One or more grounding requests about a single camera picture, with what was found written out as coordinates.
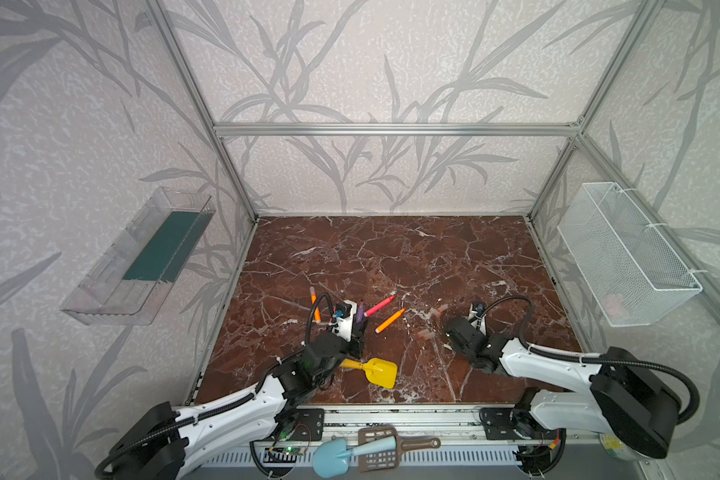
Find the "purple highlighter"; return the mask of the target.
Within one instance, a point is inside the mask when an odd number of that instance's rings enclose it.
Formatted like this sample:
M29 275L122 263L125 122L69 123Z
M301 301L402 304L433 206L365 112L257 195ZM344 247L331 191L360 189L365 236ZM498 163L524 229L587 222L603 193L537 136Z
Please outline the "purple highlighter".
M353 332L356 334L360 334L360 332L363 330L364 326L365 326L364 302L360 301L357 305L357 311L356 311L356 315L355 315Z

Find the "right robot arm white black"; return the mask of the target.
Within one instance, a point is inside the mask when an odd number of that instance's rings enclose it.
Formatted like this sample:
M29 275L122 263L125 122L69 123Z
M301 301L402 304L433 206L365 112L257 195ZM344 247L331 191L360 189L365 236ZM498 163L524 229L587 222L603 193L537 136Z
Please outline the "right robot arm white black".
M486 325L498 301L473 304L467 316L446 323L444 334L452 350L477 371L545 383L543 389L527 388L507 414L517 436L536 439L582 430L614 436L644 457L668 455L676 426L690 420L701 403L687 375L618 347L586 354L532 344L525 331L534 304L521 295L508 299L528 306L515 334L493 332Z

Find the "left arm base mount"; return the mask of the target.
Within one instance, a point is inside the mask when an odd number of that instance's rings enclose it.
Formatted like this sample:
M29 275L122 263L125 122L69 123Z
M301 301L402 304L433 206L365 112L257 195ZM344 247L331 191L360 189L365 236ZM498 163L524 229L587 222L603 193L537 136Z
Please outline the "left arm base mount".
M320 441L325 426L325 410L322 408L299 408L283 417L275 438L280 441Z

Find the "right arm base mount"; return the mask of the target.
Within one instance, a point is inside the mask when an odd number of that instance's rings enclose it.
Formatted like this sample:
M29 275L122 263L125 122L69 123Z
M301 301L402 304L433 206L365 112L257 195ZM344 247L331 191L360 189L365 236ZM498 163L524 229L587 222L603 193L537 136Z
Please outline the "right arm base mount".
M547 430L528 411L510 407L484 407L479 410L479 421L487 440L514 440L552 442L556 430Z

